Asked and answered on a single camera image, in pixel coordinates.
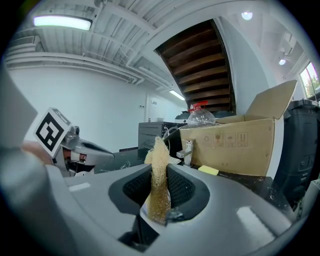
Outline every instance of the table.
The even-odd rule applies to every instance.
[[[114,160],[106,164],[97,165],[94,168],[94,173],[112,172],[144,164],[147,153],[147,148],[114,153]],[[219,171],[218,176],[239,182],[280,210],[289,220],[295,220],[294,212],[287,199],[271,177],[242,175],[224,171]]]

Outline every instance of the wooden staircase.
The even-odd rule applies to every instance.
[[[236,112],[230,66],[219,31],[207,20],[176,34],[157,48],[188,108],[207,100],[210,112]]]

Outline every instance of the loofah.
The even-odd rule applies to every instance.
[[[169,159],[169,150],[164,141],[156,137],[153,150],[148,152],[144,160],[145,164],[152,165],[151,192],[146,204],[148,218],[161,224],[165,224],[166,213],[171,209],[167,185]]]

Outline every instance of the faucet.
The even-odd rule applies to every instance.
[[[176,153],[176,156],[178,158],[184,159],[183,166],[190,167],[191,166],[191,158],[192,158],[192,151],[194,149],[194,141],[193,140],[187,140],[185,144],[185,150],[181,150]]]

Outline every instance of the window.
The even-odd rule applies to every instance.
[[[308,66],[300,73],[307,98],[320,93],[320,83],[314,66],[310,62]]]

